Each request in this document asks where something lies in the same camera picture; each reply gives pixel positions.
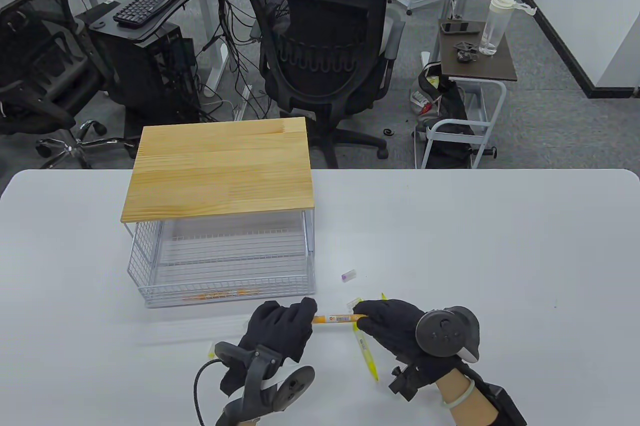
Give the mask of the person's left hand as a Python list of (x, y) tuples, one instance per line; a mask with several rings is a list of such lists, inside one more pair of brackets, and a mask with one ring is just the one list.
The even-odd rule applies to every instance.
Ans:
[(314, 298), (304, 297), (289, 307), (266, 301), (256, 308), (238, 348), (254, 351), (263, 346), (281, 355), (282, 360), (299, 364), (313, 334), (313, 318), (318, 311)]

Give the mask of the person's right hand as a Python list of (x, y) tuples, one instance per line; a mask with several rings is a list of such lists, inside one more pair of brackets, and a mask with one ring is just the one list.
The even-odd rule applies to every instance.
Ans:
[(362, 332), (373, 337), (398, 360), (415, 368), (426, 384), (441, 380), (462, 364), (457, 355), (439, 358), (419, 346), (416, 330), (426, 313), (406, 301), (365, 300), (357, 303), (353, 312), (361, 315), (356, 324)]

